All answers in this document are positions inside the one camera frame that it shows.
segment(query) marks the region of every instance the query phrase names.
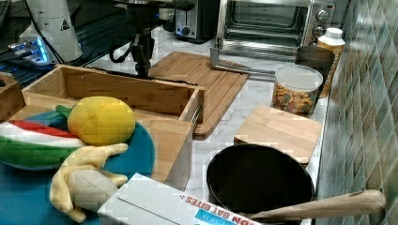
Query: glass jar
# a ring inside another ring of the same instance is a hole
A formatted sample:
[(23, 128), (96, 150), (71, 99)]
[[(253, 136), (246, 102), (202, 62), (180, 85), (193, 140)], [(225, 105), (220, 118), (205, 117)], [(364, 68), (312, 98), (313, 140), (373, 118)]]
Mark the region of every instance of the glass jar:
[(272, 96), (272, 107), (289, 113), (312, 113), (322, 74), (301, 65), (279, 67)]

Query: plush toy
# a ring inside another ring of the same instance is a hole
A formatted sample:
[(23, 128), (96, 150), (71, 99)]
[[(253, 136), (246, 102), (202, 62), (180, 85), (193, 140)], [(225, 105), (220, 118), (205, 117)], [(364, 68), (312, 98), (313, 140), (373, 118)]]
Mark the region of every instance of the plush toy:
[(110, 156), (128, 149), (125, 143), (108, 146), (85, 146), (73, 152), (54, 175), (50, 201), (55, 208), (82, 223), (82, 208), (97, 212), (117, 188), (127, 181), (125, 175), (102, 171)]
[(85, 146), (72, 134), (29, 121), (0, 124), (0, 161), (24, 170), (57, 168)]
[(113, 97), (85, 97), (64, 114), (70, 133), (90, 145), (123, 143), (135, 129), (134, 112)]
[(73, 152), (55, 174), (50, 189), (53, 206), (82, 223), (82, 209), (97, 212), (127, 181), (127, 176), (102, 171), (101, 166), (108, 157), (128, 149), (123, 142), (135, 130), (135, 116), (126, 103), (113, 97), (86, 97), (72, 109), (58, 106), (57, 111), (68, 118), (72, 134), (94, 145)]

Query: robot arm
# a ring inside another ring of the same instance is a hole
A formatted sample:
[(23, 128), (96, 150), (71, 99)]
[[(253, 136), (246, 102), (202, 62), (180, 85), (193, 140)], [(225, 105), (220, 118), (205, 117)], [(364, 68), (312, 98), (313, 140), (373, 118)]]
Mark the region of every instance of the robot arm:
[(129, 53), (136, 62), (135, 70), (139, 77), (147, 77), (150, 69), (155, 39), (151, 36), (151, 30), (160, 25), (160, 8), (172, 8), (191, 10), (194, 4), (176, 1), (142, 1), (130, 0), (127, 3), (129, 14), (128, 24), (135, 28), (135, 39), (131, 42), (128, 51), (118, 59), (114, 59), (113, 46), (110, 50), (110, 58), (114, 63), (121, 63)]
[(31, 25), (21, 34), (21, 42), (33, 43), (33, 55), (25, 59), (36, 65), (67, 63), (83, 53), (70, 21), (67, 0), (24, 0)]

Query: oven knob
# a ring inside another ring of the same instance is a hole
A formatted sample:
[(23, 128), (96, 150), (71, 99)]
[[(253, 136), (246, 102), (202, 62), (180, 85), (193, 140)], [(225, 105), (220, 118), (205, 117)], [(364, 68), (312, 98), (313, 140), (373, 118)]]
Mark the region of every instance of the oven knob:
[(187, 36), (190, 33), (190, 28), (189, 27), (184, 27), (181, 30), (181, 35)]
[(317, 13), (316, 13), (316, 18), (320, 21), (320, 22), (325, 22), (325, 21), (327, 21), (328, 20), (328, 18), (329, 18), (329, 13), (327, 12), (327, 11), (325, 11), (325, 10), (319, 10)]
[(313, 34), (316, 38), (320, 38), (321, 36), (323, 36), (323, 33), (324, 33), (324, 28), (322, 26), (317, 26), (313, 30)]

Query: toy watermelon slice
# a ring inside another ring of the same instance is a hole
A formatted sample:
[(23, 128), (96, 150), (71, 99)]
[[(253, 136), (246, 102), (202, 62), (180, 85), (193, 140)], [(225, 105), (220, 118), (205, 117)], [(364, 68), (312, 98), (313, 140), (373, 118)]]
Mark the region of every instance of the toy watermelon slice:
[(24, 170), (59, 167), (85, 144), (70, 133), (30, 121), (0, 124), (0, 161)]

